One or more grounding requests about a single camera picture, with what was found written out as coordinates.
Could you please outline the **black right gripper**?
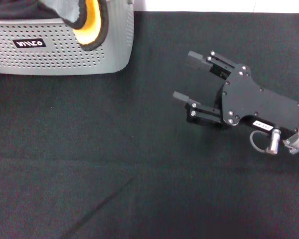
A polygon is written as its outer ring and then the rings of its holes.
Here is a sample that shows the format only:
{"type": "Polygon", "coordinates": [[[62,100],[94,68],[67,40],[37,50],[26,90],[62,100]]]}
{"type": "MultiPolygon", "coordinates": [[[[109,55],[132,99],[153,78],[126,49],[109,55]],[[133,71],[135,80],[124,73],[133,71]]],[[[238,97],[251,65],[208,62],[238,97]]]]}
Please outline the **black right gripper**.
{"type": "Polygon", "coordinates": [[[292,136],[299,130],[299,102],[259,86],[251,70],[211,51],[206,57],[189,51],[186,64],[207,70],[225,80],[222,87],[221,110],[202,105],[189,96],[174,91],[173,97],[184,103],[186,121],[192,124],[240,124],[265,133],[274,129],[282,136],[292,136]]]}

